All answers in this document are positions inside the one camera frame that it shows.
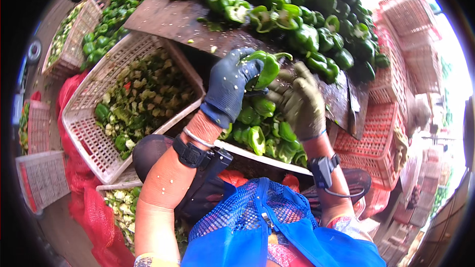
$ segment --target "zipper pull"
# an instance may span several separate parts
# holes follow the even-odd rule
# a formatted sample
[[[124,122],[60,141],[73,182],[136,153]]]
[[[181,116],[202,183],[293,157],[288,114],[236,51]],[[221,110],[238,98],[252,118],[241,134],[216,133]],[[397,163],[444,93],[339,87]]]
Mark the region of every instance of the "zipper pull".
[[[262,218],[265,220],[270,229],[274,228],[274,223],[270,220],[266,212],[261,213]]]

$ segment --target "blue glove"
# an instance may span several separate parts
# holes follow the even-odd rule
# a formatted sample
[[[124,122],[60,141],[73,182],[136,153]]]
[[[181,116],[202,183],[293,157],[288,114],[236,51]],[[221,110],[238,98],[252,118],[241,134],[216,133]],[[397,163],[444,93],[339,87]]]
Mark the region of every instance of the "blue glove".
[[[245,64],[240,62],[254,51],[251,48],[232,50],[211,68],[210,87],[200,108],[223,129],[229,128],[229,123],[234,123],[241,112],[244,86],[264,67],[257,59]]]

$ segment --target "pepper stem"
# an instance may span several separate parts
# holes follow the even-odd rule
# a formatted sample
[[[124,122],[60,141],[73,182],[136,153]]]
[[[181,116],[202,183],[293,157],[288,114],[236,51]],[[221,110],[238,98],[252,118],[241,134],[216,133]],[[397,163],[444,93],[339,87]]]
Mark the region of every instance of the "pepper stem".
[[[280,53],[274,54],[273,56],[276,57],[277,60],[279,60],[282,57],[287,57],[290,61],[294,59],[294,57],[291,54],[286,53],[286,52],[280,52]]]

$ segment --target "gloved hand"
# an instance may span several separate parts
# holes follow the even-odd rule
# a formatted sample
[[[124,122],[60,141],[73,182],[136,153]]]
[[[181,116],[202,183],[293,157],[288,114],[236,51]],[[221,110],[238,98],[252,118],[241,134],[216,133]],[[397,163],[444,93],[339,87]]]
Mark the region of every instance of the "gloved hand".
[[[234,123],[241,112],[244,86],[264,67],[257,59],[240,62],[254,51],[252,48],[232,50],[211,68],[210,87],[200,108],[223,129],[229,128],[229,123]]]
[[[281,70],[278,77],[293,86],[274,80],[269,85],[267,98],[282,111],[298,139],[305,141],[326,131],[325,101],[317,81],[303,62],[295,64],[295,73],[297,76]]]

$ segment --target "knife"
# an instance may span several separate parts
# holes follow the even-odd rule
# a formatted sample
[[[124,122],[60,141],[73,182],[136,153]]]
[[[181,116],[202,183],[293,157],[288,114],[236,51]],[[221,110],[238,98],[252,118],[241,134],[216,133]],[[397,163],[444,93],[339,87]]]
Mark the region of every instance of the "knife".
[[[348,84],[348,103],[350,104],[350,109],[348,110],[348,130],[355,136],[356,135],[356,113],[359,112],[360,106],[358,100],[354,97],[351,92],[350,78],[346,76],[346,82]]]

